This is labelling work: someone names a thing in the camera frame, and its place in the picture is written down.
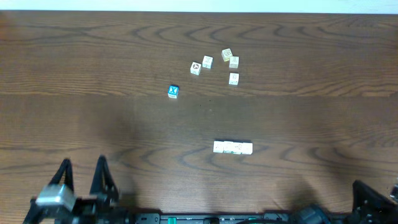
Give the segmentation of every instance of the blue cube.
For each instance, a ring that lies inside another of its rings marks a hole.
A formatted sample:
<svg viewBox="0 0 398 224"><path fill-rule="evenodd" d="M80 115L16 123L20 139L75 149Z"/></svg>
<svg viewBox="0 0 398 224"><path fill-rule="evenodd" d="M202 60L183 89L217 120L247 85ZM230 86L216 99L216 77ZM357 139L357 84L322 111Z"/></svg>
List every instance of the blue cube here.
<svg viewBox="0 0 398 224"><path fill-rule="evenodd" d="M170 86L169 86L169 92L168 92L169 97L170 97L170 98L175 98L175 99L177 99L177 96L178 96L178 89L179 89L178 86L170 85Z"/></svg>

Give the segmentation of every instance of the silver metal part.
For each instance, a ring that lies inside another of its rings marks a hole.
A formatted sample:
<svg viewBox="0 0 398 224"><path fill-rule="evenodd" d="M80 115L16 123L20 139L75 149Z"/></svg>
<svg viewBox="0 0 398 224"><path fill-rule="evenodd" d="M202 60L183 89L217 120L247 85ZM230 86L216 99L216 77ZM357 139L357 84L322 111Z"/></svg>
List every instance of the silver metal part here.
<svg viewBox="0 0 398 224"><path fill-rule="evenodd" d="M76 196L65 184L45 186L36 199L38 206L62 205L69 211L73 210L75 203Z"/></svg>

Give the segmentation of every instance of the white background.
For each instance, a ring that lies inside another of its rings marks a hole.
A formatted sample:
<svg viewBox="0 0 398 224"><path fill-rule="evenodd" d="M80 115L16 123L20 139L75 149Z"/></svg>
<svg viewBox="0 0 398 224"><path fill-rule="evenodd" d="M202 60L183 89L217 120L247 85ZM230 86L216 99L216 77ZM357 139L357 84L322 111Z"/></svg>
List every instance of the white background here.
<svg viewBox="0 0 398 224"><path fill-rule="evenodd" d="M0 0L0 10L398 14L398 0Z"/></svg>

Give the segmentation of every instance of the table surface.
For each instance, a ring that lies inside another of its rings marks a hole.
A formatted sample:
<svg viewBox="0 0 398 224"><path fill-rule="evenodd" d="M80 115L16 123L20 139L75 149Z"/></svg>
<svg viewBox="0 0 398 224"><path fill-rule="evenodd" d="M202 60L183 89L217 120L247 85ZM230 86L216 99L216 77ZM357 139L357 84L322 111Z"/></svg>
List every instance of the table surface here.
<svg viewBox="0 0 398 224"><path fill-rule="evenodd" d="M178 213L348 212L398 176L398 16L4 11L0 52L1 223L66 157L78 195L104 154L124 205Z"/></svg>

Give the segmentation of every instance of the wood grain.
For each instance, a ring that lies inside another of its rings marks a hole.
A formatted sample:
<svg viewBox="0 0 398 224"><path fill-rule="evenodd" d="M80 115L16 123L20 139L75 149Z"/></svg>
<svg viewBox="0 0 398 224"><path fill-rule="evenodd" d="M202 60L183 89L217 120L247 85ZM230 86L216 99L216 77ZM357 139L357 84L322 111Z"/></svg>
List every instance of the wood grain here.
<svg viewBox="0 0 398 224"><path fill-rule="evenodd" d="M65 157L79 195L104 154L125 204L163 212L348 212L352 181L398 176L397 16L12 11L0 52L0 223Z"/></svg>

